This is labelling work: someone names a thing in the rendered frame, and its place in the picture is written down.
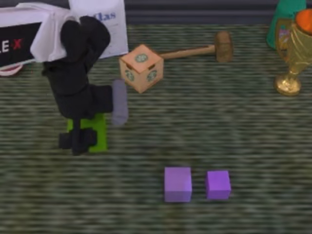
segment woven mat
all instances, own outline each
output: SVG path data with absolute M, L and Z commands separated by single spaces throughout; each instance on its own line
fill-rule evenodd
M 219 30 L 232 33 L 233 62 L 169 60 L 146 93 L 129 87 L 129 122 L 108 127 L 104 154 L 57 149 L 66 124 L 40 64 L 0 78 L 0 233 L 311 234 L 312 68 L 299 96 L 276 93 L 286 65 L 261 25 L 129 26 L 129 45 L 202 46 Z M 118 77 L 117 58 L 89 76 Z M 166 166 L 192 167 L 192 202 L 163 202 Z M 218 169 L 231 197 L 207 201 L 205 172 Z

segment black sign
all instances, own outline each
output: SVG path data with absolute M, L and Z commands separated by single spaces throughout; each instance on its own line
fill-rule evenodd
M 34 59 L 30 47 L 41 22 L 0 28 L 0 67 Z

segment small purple cube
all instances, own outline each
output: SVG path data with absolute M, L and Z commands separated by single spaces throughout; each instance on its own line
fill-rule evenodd
M 212 171 L 206 175 L 207 199 L 229 199 L 231 183 L 228 171 Z
M 190 202 L 192 175 L 190 167 L 165 168 L 165 202 Z

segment wooden mallet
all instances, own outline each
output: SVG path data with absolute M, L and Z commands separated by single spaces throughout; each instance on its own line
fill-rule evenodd
M 163 59 L 177 59 L 192 55 L 215 54 L 218 62 L 230 62 L 233 57 L 231 35 L 227 31 L 217 32 L 214 45 L 159 53 Z

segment dark background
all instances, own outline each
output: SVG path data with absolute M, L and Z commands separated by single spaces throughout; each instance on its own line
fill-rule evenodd
M 0 0 L 0 7 L 33 0 Z M 41 0 L 68 7 L 68 0 Z M 130 24 L 267 24 L 278 0 L 125 0 Z

